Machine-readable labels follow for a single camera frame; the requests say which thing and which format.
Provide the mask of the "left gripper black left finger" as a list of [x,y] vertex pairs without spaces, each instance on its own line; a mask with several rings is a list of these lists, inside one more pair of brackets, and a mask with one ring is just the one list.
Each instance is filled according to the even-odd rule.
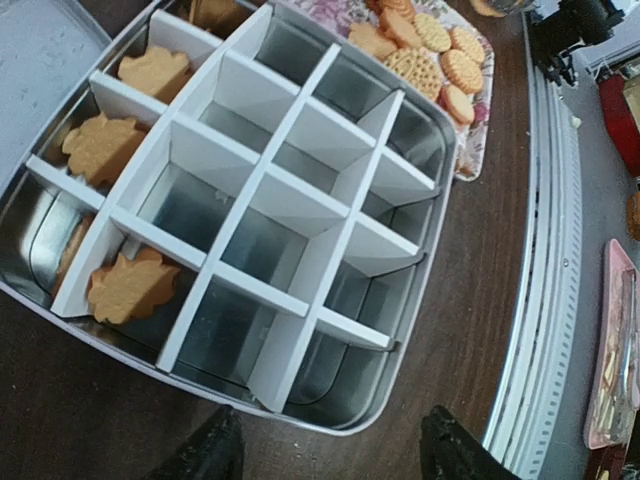
[[244,460],[239,416],[223,405],[143,479],[242,479]]

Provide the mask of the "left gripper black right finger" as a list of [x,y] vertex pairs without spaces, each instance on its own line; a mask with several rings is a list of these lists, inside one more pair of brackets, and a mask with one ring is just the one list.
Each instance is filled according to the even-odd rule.
[[517,479],[442,405],[422,419],[420,463],[423,479]]

